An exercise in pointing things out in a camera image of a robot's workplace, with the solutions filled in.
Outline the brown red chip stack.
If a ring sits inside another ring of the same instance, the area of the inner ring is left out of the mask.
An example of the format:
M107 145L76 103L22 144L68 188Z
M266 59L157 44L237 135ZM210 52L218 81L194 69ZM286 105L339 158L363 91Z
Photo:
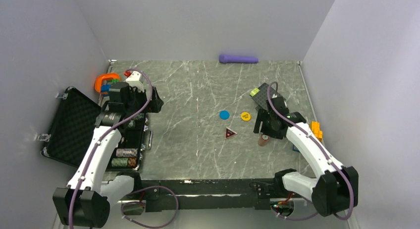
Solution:
M261 134L259 139L258 139L258 145L263 147L263 146L267 145L269 140L270 140L270 137L268 135Z

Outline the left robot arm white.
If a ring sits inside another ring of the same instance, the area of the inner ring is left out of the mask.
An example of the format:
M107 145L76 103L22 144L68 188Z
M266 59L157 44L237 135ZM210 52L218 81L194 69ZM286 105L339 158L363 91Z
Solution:
M163 100L155 86L149 86L147 92L140 81L111 84L107 94L109 99L96 117L91 143L79 168L68 185L53 194L57 214L70 229L102 228L119 200L124 196L136 199L143 190L138 172L121 171L107 185L102 179L132 119L160 112Z

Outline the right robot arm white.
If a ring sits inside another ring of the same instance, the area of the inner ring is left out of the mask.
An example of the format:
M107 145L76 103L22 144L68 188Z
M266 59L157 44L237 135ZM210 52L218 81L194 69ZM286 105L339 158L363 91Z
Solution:
M266 108L258 111L255 133L275 139L286 138L296 146L308 162L315 177L302 175L294 169L277 172L273 191L279 197L297 193L308 199L321 216L351 213L358 204L359 175L354 167L345 167L333 157L312 133L305 118L291 113L282 97L270 98Z

